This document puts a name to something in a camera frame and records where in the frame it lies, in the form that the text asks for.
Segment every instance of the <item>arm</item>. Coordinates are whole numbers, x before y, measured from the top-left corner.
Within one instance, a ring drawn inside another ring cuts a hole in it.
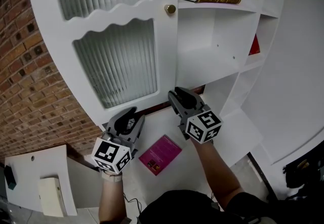
[[[99,206],[99,221],[121,222],[126,217],[123,181],[104,180]]]
[[[243,192],[237,178],[216,151],[211,142],[199,144],[192,140],[198,152],[207,182],[217,202],[226,209],[229,201],[238,193]]]

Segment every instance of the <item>magenta book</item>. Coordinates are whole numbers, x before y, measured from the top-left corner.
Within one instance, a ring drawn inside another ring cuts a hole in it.
[[[162,136],[139,160],[154,174],[158,175],[182,151],[168,136]]]

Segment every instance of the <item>brick wall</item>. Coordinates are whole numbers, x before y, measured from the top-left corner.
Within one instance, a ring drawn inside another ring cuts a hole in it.
[[[52,61],[30,0],[0,0],[0,161],[62,144],[87,155],[100,133]]]

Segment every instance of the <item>brass knob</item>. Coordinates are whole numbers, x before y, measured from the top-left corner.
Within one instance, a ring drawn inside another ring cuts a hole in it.
[[[171,5],[167,4],[167,5],[164,6],[164,9],[169,15],[171,15],[171,14],[174,14],[176,12],[177,8],[176,8],[176,6],[174,6],[172,4]]]

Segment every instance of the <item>red book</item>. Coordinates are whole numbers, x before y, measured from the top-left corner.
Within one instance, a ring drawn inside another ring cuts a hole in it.
[[[260,46],[259,46],[257,35],[255,35],[249,56],[259,54],[259,53],[260,53]]]
[[[168,136],[162,136],[139,160],[154,174],[158,175],[182,151]]]

